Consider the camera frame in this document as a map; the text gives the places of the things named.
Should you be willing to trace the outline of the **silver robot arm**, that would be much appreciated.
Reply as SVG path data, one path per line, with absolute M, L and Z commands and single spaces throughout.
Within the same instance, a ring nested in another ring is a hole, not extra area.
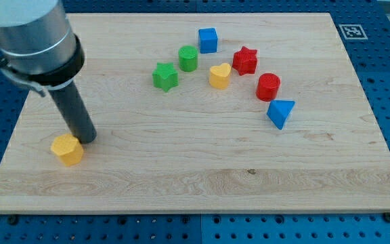
M 66 87 L 85 55 L 60 0 L 0 0 L 1 72 L 44 96 Z

